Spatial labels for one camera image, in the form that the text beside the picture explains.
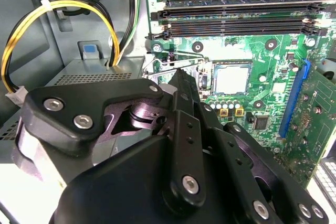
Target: white plastic clip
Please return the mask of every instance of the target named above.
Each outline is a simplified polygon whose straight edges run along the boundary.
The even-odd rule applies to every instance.
[[[48,10],[48,11],[52,11],[53,8],[51,7],[51,3],[49,0],[41,0],[41,4]]]

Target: blue pcie slot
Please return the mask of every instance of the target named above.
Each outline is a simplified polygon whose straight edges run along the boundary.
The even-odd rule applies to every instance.
[[[287,107],[285,109],[284,116],[282,118],[282,122],[279,129],[279,134],[281,137],[285,137],[288,131],[289,123],[293,115],[293,111],[295,109],[295,105],[298,101],[298,96],[302,87],[303,80],[305,80],[308,76],[308,72],[310,69],[310,62],[308,60],[304,60],[305,65],[302,66],[302,69],[297,73],[292,90],[289,95],[289,99],[287,102]]]

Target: bolt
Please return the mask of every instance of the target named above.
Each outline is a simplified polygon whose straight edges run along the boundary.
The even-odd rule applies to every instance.
[[[182,185],[190,194],[197,194],[199,187],[197,181],[191,176],[184,176],[182,178]]]
[[[259,200],[253,201],[253,207],[254,207],[254,210],[259,214],[259,216],[262,217],[264,220],[267,220],[269,218],[269,213],[268,213],[267,208]]]
[[[157,87],[154,87],[154,86],[152,86],[152,85],[150,85],[149,88],[150,88],[152,91],[154,91],[154,92],[157,92],[157,91],[158,91]]]
[[[238,126],[238,125],[233,125],[233,128],[236,130],[236,131],[238,131],[238,132],[240,132],[241,131],[241,129],[240,129],[240,127]]]
[[[154,52],[161,52],[162,51],[162,47],[159,44],[154,44],[153,45],[153,51]]]
[[[209,111],[209,112],[212,110],[211,107],[208,104],[205,104],[204,108],[205,108],[206,111]]]
[[[50,111],[60,111],[64,108],[64,104],[55,98],[50,98],[44,101],[44,107]]]
[[[321,212],[320,209],[318,209],[317,206],[312,205],[311,208],[313,209],[314,213],[317,215],[317,217],[323,219],[323,213]]]
[[[78,115],[73,122],[77,128],[82,130],[88,130],[93,126],[93,120],[87,115]]]
[[[306,216],[307,218],[311,218],[311,213],[305,205],[299,204],[299,208],[304,216]]]

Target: cpu socket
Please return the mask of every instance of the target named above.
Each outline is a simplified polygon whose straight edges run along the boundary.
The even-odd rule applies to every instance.
[[[251,64],[217,64],[213,94],[246,94]]]

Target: cable bundle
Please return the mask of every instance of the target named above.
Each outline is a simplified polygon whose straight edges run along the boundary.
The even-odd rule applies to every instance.
[[[61,8],[61,7],[78,7],[79,10],[75,11],[63,11],[63,14],[65,16],[77,16],[80,14],[89,14],[90,11],[96,13],[99,15],[102,20],[105,22],[105,24],[108,26],[113,46],[111,51],[111,57],[108,63],[108,67],[116,66],[120,60],[122,55],[124,54],[124,51],[126,47],[131,42],[135,29],[138,25],[139,20],[139,8],[140,8],[140,0],[130,0],[130,19],[127,26],[127,29],[125,31],[124,37],[122,38],[122,41],[120,42],[120,45],[118,43],[117,36],[114,32],[113,23],[111,20],[111,17],[106,10],[106,8],[99,2],[99,0],[56,0],[53,2],[50,2],[50,6],[43,5],[36,10],[26,14],[24,17],[22,17],[19,22],[15,25],[13,28],[8,41],[7,46],[5,48],[3,58],[2,58],[2,66],[1,66],[1,77],[3,80],[3,83],[6,87],[6,89],[12,93],[16,92],[16,90],[19,89],[17,85],[15,85],[9,76],[9,64],[10,60],[12,58],[12,52],[14,47],[16,46],[17,42],[20,40],[23,33],[28,29],[28,27],[42,14],[46,13],[47,11],[50,11],[52,9]]]
[[[2,81],[6,87],[6,89],[9,91],[9,93],[15,92],[18,89],[18,86],[15,86],[9,77],[8,74],[8,69],[9,69],[9,62],[12,57],[12,52],[13,49],[15,48],[16,44],[24,34],[24,32],[28,29],[28,27],[36,20],[38,19],[41,15],[44,13],[56,9],[56,8],[62,8],[62,7],[79,7],[79,8],[84,8],[88,9],[94,13],[96,13],[106,24],[108,27],[113,44],[114,44],[114,54],[115,54],[115,59],[113,65],[117,63],[119,60],[119,43],[118,43],[118,38],[113,30],[112,25],[110,24],[110,21],[108,18],[105,17],[105,15],[99,11],[98,9],[92,7],[91,5],[88,5],[86,3],[83,3],[82,1],[75,1],[75,0],[58,0],[58,1],[53,1],[50,2],[48,5],[42,5],[39,8],[35,9],[34,11],[30,12],[29,14],[25,15],[19,23],[14,27],[13,31],[10,34],[10,37],[7,41],[7,45],[2,57],[2,66],[1,66],[1,78]]]

